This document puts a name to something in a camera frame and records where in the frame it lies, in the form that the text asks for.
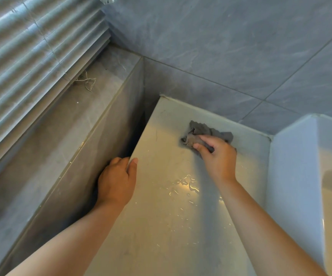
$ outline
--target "person's left arm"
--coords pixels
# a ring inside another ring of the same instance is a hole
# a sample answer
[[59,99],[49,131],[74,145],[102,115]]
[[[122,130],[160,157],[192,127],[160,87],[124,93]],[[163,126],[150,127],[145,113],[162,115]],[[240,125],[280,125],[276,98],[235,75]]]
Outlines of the person's left arm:
[[98,180],[98,199],[93,210],[52,238],[8,276],[82,276],[109,234],[136,182],[138,160],[115,158]]

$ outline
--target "window blind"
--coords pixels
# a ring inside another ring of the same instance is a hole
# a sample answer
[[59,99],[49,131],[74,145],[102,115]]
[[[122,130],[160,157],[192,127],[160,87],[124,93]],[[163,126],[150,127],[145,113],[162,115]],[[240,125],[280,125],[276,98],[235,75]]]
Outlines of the window blind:
[[99,0],[0,0],[0,158],[106,45]]

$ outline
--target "finger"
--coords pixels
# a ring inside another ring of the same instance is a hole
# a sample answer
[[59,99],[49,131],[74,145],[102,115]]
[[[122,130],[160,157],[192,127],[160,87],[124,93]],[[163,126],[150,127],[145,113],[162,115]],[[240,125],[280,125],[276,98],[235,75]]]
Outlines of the finger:
[[135,185],[135,183],[136,183],[136,169],[137,168],[138,168],[138,158],[135,158],[131,161],[131,163],[129,164],[129,167],[128,167],[128,175],[129,175],[128,182],[131,186]]
[[208,149],[204,145],[195,143],[193,144],[193,148],[198,150],[204,161],[211,159],[212,154],[208,151]]
[[128,166],[128,163],[129,163],[129,159],[130,159],[130,157],[126,157],[126,158],[121,159],[118,162],[119,166],[121,166],[122,168],[124,168],[124,170],[126,170],[126,167]]
[[110,165],[117,164],[118,162],[120,162],[120,160],[121,160],[120,157],[113,158],[110,162]]
[[221,145],[224,145],[226,142],[224,142],[223,139],[220,139],[215,136],[210,135],[199,135],[200,139],[203,140],[205,143],[207,143],[209,146],[212,146],[213,148],[219,148]]

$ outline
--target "wet cloth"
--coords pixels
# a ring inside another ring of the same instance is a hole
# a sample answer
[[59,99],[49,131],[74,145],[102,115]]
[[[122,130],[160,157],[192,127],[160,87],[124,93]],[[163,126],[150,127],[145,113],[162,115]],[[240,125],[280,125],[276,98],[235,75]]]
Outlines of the wet cloth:
[[234,139],[234,136],[231,132],[219,132],[216,129],[209,128],[206,124],[197,123],[195,121],[190,121],[188,133],[186,134],[186,136],[184,136],[181,139],[181,142],[182,142],[182,144],[186,145],[186,147],[190,148],[195,153],[197,153],[199,156],[200,156],[200,153],[193,148],[194,143],[199,143],[199,144],[204,145],[209,150],[210,153],[214,152],[214,148],[209,146],[203,140],[201,140],[198,135],[215,136],[220,139],[223,139],[228,144],[231,144],[231,142]]

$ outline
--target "person's right arm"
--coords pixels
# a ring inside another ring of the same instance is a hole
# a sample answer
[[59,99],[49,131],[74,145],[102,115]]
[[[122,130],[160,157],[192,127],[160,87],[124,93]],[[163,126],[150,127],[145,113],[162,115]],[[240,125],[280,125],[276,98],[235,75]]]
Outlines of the person's right arm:
[[219,138],[200,136],[215,150],[195,144],[257,276],[325,276],[324,270],[248,194],[235,177],[236,150]]

